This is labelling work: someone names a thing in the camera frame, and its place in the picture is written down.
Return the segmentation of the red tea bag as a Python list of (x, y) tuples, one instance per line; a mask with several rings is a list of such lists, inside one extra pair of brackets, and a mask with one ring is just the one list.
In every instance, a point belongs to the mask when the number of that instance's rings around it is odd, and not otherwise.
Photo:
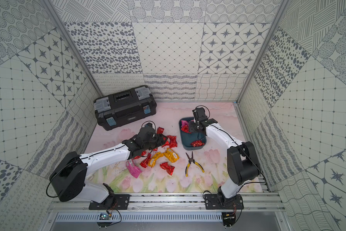
[(161, 163), (160, 168), (165, 170), (170, 176), (172, 176), (175, 170), (175, 166), (170, 165), (168, 162)]
[(151, 160), (151, 153), (148, 153), (146, 158), (140, 163), (140, 166), (143, 168), (147, 168), (150, 160)]
[(204, 145), (205, 145), (205, 142), (203, 142), (201, 140), (196, 140), (196, 141), (193, 141), (191, 143), (192, 147), (201, 147), (201, 146), (204, 146)]
[(163, 144), (161, 147), (168, 147), (168, 148), (170, 148), (170, 142), (166, 141), (165, 144)]
[(169, 138), (169, 147), (171, 149), (178, 146), (177, 141), (176, 141), (176, 136), (169, 135), (168, 138)]
[(139, 159), (139, 158), (146, 157), (146, 156), (147, 156), (147, 152), (143, 151), (139, 156), (134, 157), (134, 159)]
[(161, 128), (161, 127), (158, 127), (156, 130), (157, 134), (163, 134), (163, 132), (164, 132), (164, 128)]

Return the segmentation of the magenta tea bag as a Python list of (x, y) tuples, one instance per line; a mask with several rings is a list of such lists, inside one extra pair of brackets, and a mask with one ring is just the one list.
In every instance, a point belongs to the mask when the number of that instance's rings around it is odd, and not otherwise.
[(132, 159), (126, 161), (126, 167), (129, 173), (136, 179), (142, 173), (141, 169), (134, 164)]
[(181, 122), (181, 127), (189, 126), (189, 122), (186, 120), (181, 120), (180, 122)]

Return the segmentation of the teal plastic storage box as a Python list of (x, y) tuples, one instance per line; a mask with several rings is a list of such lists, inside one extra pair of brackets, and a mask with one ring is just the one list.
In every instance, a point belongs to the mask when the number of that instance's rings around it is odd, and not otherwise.
[[(204, 136), (203, 133), (199, 133), (199, 132), (187, 133), (187, 132), (184, 132), (181, 130), (181, 126), (182, 126), (183, 121), (190, 122), (193, 119), (194, 119), (194, 117), (184, 117), (184, 118), (180, 119), (178, 122), (182, 146), (185, 150), (188, 150), (188, 151), (194, 151), (194, 150), (202, 149), (207, 143), (207, 138), (206, 138), (206, 136)], [(194, 141), (201, 141), (204, 143), (204, 145), (194, 147), (194, 146), (192, 146), (192, 143)]]

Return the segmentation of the yellow tea bag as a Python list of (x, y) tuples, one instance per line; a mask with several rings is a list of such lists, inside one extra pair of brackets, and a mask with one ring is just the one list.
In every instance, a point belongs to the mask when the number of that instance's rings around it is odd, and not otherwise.
[(164, 154), (161, 152), (157, 152), (148, 162), (148, 166), (149, 167), (154, 167), (156, 165), (156, 162), (159, 158), (163, 157)]
[(167, 148), (163, 155), (172, 163), (180, 159), (179, 155), (175, 153), (171, 148)]

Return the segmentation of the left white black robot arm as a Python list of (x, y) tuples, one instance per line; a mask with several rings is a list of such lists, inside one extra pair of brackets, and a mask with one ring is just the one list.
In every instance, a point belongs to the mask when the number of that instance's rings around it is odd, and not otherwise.
[(137, 135), (123, 140), (111, 148), (89, 154), (68, 153), (49, 177), (61, 202), (76, 198), (89, 200), (111, 207), (114, 191), (105, 183), (95, 184), (86, 179), (97, 170), (121, 161), (127, 161), (142, 155), (144, 151), (157, 149), (165, 144), (167, 136), (158, 134), (153, 124), (142, 127)]

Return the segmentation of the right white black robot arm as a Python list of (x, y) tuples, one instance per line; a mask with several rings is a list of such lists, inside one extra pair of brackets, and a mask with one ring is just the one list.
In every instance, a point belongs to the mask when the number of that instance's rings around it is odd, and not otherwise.
[(217, 120), (205, 114), (204, 107), (197, 106), (192, 112), (194, 118), (189, 122), (189, 131), (202, 133), (227, 150), (229, 178), (218, 188), (217, 197), (222, 204), (234, 200), (245, 184), (262, 175), (255, 147), (226, 132)]

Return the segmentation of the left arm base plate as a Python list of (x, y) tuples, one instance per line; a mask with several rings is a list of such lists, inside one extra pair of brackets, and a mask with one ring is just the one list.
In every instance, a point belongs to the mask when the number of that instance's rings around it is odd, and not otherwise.
[(127, 210), (130, 194), (114, 194), (109, 195), (102, 203), (91, 201), (89, 204), (89, 210)]

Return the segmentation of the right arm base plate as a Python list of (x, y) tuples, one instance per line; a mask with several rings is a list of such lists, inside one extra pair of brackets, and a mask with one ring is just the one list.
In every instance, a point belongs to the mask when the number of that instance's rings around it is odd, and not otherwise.
[(243, 199), (240, 194), (235, 195), (232, 198), (225, 198), (222, 194), (206, 193), (203, 194), (205, 207), (207, 210), (233, 210), (244, 208)]

